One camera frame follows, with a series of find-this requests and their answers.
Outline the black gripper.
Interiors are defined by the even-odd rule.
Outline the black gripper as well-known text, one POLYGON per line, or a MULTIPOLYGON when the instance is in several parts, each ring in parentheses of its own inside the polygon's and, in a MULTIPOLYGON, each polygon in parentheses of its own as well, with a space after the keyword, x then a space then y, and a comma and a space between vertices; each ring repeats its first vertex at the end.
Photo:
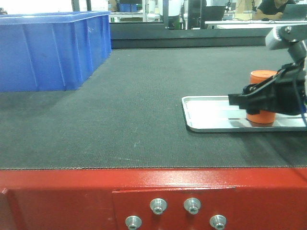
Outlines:
POLYGON ((285 64, 274 76, 245 86, 241 93, 229 94, 229 105, 237 105, 250 115, 260 111, 284 115, 306 113, 305 75, 301 64, 285 64))

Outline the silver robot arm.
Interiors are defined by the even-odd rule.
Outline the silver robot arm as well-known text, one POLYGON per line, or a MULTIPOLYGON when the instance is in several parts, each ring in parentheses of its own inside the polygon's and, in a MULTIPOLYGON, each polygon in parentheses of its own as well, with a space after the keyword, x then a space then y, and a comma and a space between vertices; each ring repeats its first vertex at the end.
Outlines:
POLYGON ((292 62, 260 83, 244 87, 242 93, 228 96, 230 105, 255 115, 261 110, 284 115, 302 115, 307 111, 307 26, 274 27, 266 36, 270 50, 286 48, 292 62))

